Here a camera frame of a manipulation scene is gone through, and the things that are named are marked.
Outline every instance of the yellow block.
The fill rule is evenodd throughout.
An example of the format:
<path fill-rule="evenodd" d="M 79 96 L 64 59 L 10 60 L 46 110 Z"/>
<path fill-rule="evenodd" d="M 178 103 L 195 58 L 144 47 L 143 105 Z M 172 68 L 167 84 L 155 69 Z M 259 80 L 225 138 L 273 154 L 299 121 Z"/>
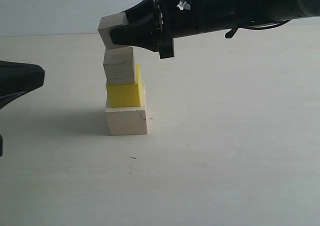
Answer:
<path fill-rule="evenodd" d="M 142 82 L 140 65 L 136 66 L 136 83 L 106 85 L 111 108 L 140 107 L 142 99 Z"/>

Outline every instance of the black cable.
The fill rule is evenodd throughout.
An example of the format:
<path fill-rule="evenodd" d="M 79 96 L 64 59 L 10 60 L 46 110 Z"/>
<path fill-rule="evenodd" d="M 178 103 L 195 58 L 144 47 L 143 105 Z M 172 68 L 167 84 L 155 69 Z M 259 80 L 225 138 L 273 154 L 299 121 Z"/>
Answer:
<path fill-rule="evenodd" d="M 265 26 L 265 27 L 243 27 L 243 29 L 246 29 L 246 30 L 270 30 L 270 29 L 274 29 L 274 28 L 280 27 L 282 25 L 285 25 L 285 24 L 289 23 L 290 21 L 291 20 L 286 20 L 286 21 L 283 21 L 283 22 L 280 22 L 280 23 L 277 23 L 277 24 L 274 24 L 271 26 Z"/>

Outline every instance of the wooden block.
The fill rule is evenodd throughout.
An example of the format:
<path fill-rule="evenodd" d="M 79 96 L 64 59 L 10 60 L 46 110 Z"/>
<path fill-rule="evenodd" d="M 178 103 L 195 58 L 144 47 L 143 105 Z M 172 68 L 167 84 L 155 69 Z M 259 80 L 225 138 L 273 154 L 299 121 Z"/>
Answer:
<path fill-rule="evenodd" d="M 98 26 L 98 32 L 107 50 L 114 50 L 125 45 L 114 44 L 110 37 L 110 30 L 119 26 L 127 25 L 128 19 L 125 12 L 102 17 Z"/>
<path fill-rule="evenodd" d="M 107 96 L 111 108 L 140 107 L 142 105 L 142 81 L 140 65 L 136 66 L 137 83 L 108 85 L 106 84 Z"/>
<path fill-rule="evenodd" d="M 146 87 L 143 85 L 142 105 L 140 107 L 112 108 L 109 98 L 107 98 L 105 115 L 110 135 L 145 135 L 148 133 L 145 89 Z"/>
<path fill-rule="evenodd" d="M 136 83 L 134 48 L 122 47 L 106 50 L 103 68 L 108 85 L 129 85 Z"/>

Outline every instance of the white table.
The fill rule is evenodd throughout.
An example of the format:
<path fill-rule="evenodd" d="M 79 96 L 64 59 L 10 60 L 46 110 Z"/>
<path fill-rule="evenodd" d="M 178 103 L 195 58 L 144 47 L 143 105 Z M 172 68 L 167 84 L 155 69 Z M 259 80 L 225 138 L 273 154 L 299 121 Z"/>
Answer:
<path fill-rule="evenodd" d="M 137 48 L 148 135 L 106 135 L 103 56 L 97 34 L 0 38 L 46 72 L 0 110 L 1 226 L 320 225 L 319 25 Z"/>

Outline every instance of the black object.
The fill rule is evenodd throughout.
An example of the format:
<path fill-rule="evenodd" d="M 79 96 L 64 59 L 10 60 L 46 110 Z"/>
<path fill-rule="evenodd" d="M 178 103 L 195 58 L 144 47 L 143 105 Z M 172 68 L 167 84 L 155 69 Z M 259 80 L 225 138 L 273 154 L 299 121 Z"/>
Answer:
<path fill-rule="evenodd" d="M 0 109 L 13 100 L 44 85 L 45 71 L 27 63 L 0 61 Z M 0 157 L 3 139 L 0 135 Z"/>
<path fill-rule="evenodd" d="M 190 10 L 180 10 L 180 1 Z M 128 25 L 110 31 L 114 44 L 138 46 L 174 57 L 173 39 L 231 29 L 266 30 L 290 20 L 319 17 L 320 0 L 144 0 L 125 11 Z"/>

